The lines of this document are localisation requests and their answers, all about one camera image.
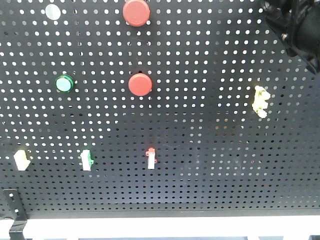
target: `black pegboard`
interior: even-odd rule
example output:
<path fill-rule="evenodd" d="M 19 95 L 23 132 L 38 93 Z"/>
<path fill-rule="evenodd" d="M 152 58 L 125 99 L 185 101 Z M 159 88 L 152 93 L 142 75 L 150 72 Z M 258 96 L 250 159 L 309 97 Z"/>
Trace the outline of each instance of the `black pegboard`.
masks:
<path fill-rule="evenodd" d="M 135 28 L 123 0 L 0 2 L 2 189 L 18 189 L 30 218 L 319 214 L 319 77 L 286 55 L 259 1 L 148 4 Z M 139 71 L 145 97 L 128 89 Z M 62 73 L 70 93 L 55 88 Z M 262 120 L 256 85 L 272 95 Z"/>

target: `green button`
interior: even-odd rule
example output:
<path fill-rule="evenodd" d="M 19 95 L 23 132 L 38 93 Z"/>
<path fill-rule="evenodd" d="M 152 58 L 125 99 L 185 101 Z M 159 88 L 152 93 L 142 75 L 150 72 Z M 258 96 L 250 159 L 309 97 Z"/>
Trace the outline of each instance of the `green button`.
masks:
<path fill-rule="evenodd" d="M 55 86 L 60 92 L 68 93 L 74 88 L 74 80 L 71 76 L 63 74 L 55 80 Z"/>

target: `black object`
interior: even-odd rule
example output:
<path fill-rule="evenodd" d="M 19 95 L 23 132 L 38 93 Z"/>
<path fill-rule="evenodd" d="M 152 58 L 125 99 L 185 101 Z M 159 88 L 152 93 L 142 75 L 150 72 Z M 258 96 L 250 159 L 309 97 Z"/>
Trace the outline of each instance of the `black object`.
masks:
<path fill-rule="evenodd" d="M 25 240 L 23 230 L 27 224 L 27 214 L 21 202 L 17 189 L 5 189 L 3 194 L 7 200 L 13 215 L 14 223 L 10 228 L 9 235 L 11 240 Z"/>
<path fill-rule="evenodd" d="M 314 0 L 263 1 L 266 22 L 290 57 L 299 57 L 313 74 L 320 72 L 320 3 Z"/>

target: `green and white clip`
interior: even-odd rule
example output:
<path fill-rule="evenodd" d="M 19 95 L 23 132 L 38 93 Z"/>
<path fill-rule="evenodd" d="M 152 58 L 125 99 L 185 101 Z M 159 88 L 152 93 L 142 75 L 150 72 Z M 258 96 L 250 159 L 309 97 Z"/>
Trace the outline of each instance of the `green and white clip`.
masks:
<path fill-rule="evenodd" d="M 82 161 L 82 168 L 83 171 L 91 171 L 91 166 L 94 164 L 94 160 L 91 159 L 90 150 L 83 150 L 80 154 L 81 161 Z"/>

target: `red push button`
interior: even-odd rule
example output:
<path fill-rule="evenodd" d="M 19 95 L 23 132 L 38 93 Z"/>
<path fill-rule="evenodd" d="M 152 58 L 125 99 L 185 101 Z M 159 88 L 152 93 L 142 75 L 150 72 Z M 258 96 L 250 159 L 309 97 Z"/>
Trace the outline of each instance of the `red push button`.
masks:
<path fill-rule="evenodd" d="M 135 74 L 129 80 L 129 89 L 136 96 L 145 96 L 152 89 L 152 81 L 143 73 Z"/>
<path fill-rule="evenodd" d="M 150 17 L 148 3 L 144 0 L 128 0 L 123 6 L 124 19 L 134 27 L 141 27 Z"/>

